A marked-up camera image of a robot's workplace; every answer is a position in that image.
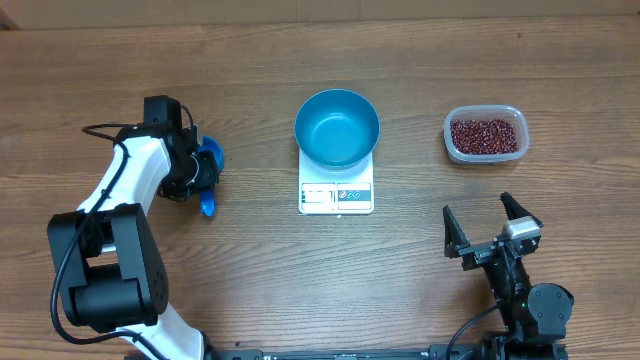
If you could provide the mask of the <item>blue plastic measuring scoop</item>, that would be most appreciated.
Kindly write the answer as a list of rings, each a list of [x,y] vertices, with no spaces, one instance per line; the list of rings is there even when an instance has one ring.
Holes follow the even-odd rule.
[[[197,189],[200,196],[200,210],[204,215],[212,217],[216,210],[214,189],[224,169],[224,149],[214,138],[204,136],[198,155],[200,176]]]

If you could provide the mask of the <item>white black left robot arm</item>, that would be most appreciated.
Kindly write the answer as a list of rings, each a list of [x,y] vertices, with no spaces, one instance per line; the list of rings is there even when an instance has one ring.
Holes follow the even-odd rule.
[[[116,128],[114,156],[97,188],[47,227],[56,272],[52,325],[71,344],[121,338],[145,359],[214,359],[207,335],[169,303],[147,215],[155,197],[199,197],[201,212],[213,215],[223,149],[200,136],[188,108],[167,95],[145,98],[142,122]]]

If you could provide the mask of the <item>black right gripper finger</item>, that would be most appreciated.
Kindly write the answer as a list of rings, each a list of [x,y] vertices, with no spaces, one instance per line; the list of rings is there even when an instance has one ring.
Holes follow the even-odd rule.
[[[538,226],[543,225],[541,220],[521,206],[509,192],[503,192],[500,195],[500,200],[505,208],[509,220],[531,217]]]
[[[470,246],[470,242],[449,206],[443,208],[445,228],[444,255],[449,258],[461,256],[461,251]]]

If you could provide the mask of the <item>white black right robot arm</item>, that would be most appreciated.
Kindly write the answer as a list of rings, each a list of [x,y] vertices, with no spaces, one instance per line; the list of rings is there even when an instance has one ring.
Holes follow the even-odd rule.
[[[574,296],[554,283],[532,284],[522,258],[534,253],[544,224],[504,192],[500,200],[508,220],[493,240],[473,245],[451,209],[443,208],[444,255],[459,258],[465,271],[481,268],[495,304],[476,315],[451,337],[440,359],[566,359],[560,343],[574,306]],[[461,335],[493,312],[504,330],[486,334],[477,345],[460,344]]]

